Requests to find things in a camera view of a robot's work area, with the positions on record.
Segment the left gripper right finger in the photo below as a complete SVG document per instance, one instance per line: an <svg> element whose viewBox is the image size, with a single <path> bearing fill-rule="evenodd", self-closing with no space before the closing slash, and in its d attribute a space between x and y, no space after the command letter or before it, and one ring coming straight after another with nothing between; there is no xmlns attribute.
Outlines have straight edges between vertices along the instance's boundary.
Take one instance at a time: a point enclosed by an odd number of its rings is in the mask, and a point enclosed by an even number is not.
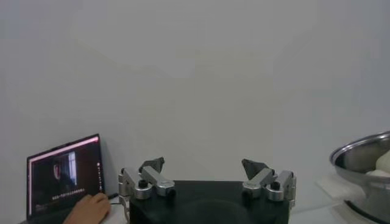
<svg viewBox="0 0 390 224"><path fill-rule="evenodd" d="M289 170L277 173L265 163L242 159L247 181L242 183L242 195L246 200L265 196L273 202L287 201L290 208L296 205L296 175Z"/></svg>

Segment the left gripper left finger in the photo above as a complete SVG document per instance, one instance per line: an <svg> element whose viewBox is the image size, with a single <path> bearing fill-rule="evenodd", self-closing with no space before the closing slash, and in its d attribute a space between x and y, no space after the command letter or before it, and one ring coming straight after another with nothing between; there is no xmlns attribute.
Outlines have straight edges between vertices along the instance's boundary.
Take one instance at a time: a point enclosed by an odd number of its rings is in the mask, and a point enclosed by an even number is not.
<svg viewBox="0 0 390 224"><path fill-rule="evenodd" d="M163 157L142 163L139 169L122 168L118 174L119 203L123 206L124 217L130 221L130 200L147 200L152 193L165 198L176 196L176 184L165 178L161 170L165 163Z"/></svg>

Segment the bare person hand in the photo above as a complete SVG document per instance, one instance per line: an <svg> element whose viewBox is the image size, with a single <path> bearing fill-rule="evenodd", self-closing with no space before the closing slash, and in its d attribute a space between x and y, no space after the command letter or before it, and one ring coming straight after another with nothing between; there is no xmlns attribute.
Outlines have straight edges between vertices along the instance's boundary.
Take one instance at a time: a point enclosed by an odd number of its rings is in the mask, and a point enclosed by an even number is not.
<svg viewBox="0 0 390 224"><path fill-rule="evenodd" d="M99 224L110 210L111 204L106 194L86 195L76 203L63 224Z"/></svg>

